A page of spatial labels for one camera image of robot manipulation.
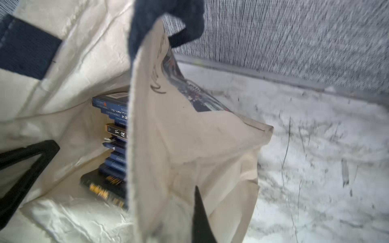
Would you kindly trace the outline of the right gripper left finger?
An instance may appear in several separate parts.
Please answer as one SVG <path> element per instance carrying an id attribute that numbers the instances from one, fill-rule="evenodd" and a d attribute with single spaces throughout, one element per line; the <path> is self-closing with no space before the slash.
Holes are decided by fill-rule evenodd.
<path id="1" fill-rule="evenodd" d="M 1 196 L 1 229 L 4 229 L 19 208 L 41 173 L 59 152 L 54 140 L 46 140 L 27 147 L 1 153 L 1 172 L 19 165 L 31 158 L 36 160 L 27 169 L 17 169 L 23 174 L 12 187 Z"/>

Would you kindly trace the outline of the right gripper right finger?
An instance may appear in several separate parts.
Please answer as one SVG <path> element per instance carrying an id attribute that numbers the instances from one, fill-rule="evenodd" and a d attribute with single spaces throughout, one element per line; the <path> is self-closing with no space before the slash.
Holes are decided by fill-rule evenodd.
<path id="1" fill-rule="evenodd" d="M 211 230 L 199 188 L 195 187 L 195 206 L 192 219 L 192 243 L 217 243 Z"/>

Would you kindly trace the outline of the black book gold lettering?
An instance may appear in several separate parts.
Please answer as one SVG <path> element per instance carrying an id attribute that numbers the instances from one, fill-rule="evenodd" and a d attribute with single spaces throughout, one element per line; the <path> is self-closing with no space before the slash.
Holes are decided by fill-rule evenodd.
<path id="1" fill-rule="evenodd" d="M 128 209 L 127 187 L 124 180 L 105 175 L 96 169 L 81 176 L 80 183 L 106 202 Z"/>

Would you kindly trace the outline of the cream canvas tote bag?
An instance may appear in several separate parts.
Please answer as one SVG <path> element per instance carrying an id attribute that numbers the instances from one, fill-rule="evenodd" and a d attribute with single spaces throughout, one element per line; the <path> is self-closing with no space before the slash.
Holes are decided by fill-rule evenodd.
<path id="1" fill-rule="evenodd" d="M 204 32 L 203 1 L 20 1 L 1 18 L 1 153 L 59 152 L 3 243 L 191 243 L 195 187 L 217 243 L 241 243 L 273 128 L 186 79 L 172 49 Z M 111 150 L 92 105 L 126 92 L 128 209 L 81 185 Z"/>

